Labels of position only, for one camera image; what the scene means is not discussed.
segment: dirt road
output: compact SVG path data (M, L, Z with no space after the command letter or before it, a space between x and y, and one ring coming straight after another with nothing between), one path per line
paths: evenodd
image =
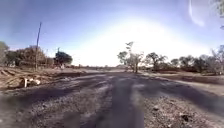
M223 96L131 73L0 92L1 128L222 128L223 119Z

